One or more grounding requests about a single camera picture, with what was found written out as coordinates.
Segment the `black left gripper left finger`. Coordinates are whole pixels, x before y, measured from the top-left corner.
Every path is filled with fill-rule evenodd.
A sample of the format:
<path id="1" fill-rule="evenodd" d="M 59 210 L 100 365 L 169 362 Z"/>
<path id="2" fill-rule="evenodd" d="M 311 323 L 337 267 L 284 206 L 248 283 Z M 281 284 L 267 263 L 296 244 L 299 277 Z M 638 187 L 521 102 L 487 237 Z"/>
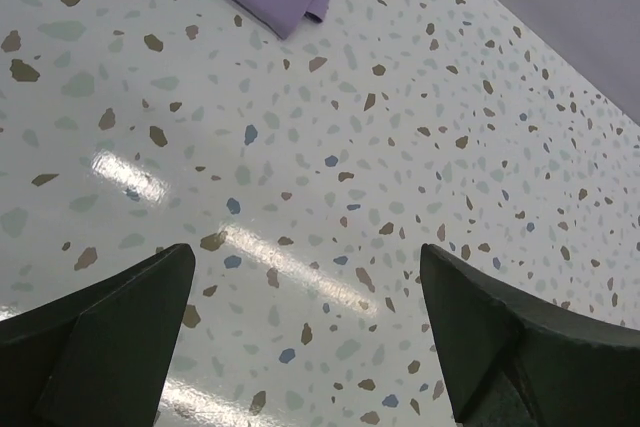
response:
<path id="1" fill-rule="evenodd" d="M 175 244 L 2 321 L 2 425 L 153 425 L 194 270 Z"/>

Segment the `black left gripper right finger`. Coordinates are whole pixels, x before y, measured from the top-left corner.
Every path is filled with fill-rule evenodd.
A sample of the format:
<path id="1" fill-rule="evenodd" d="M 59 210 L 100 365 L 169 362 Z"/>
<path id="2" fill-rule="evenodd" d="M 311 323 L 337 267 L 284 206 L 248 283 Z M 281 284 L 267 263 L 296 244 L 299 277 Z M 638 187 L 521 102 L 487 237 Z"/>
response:
<path id="1" fill-rule="evenodd" d="M 459 426 L 636 426 L 639 333 L 565 310 L 434 244 L 420 278 Z"/>

